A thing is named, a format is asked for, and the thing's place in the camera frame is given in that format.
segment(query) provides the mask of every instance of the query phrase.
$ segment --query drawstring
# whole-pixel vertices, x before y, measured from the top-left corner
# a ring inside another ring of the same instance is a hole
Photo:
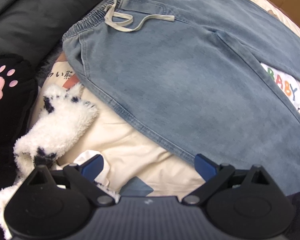
[[[105,11],[107,12],[105,15],[105,23],[120,32],[138,31],[141,29],[141,27],[143,26],[145,21],[149,20],[149,19],[159,19],[159,20],[170,21],[170,22],[174,21],[173,15],[151,14],[151,15],[144,17],[137,27],[135,27],[134,29],[129,29],[124,26],[133,22],[133,16],[130,14],[115,12],[114,9],[117,4],[117,0],[113,0],[113,2],[114,2],[113,4],[108,4],[105,8]],[[125,20],[123,22],[113,22],[112,17],[118,17],[118,18],[127,19],[127,20]]]

